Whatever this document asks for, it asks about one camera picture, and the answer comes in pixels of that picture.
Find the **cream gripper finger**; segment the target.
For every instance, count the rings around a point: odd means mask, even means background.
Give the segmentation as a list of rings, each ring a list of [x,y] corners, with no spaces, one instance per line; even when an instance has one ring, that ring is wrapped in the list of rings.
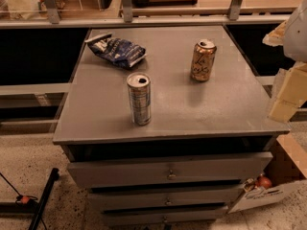
[[[287,21],[280,23],[275,29],[266,34],[262,40],[265,45],[268,46],[282,46],[284,41],[284,34]]]
[[[307,102],[307,63],[297,61],[289,70],[279,69],[273,86],[268,117],[288,122]]]

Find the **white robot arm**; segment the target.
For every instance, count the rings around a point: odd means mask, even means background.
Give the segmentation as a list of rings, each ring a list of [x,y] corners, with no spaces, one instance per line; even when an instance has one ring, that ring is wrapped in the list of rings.
[[[307,0],[266,34],[265,45],[282,46],[284,56],[295,61],[289,70],[280,69],[273,84],[272,107],[269,117],[278,122],[288,122],[307,102]]]

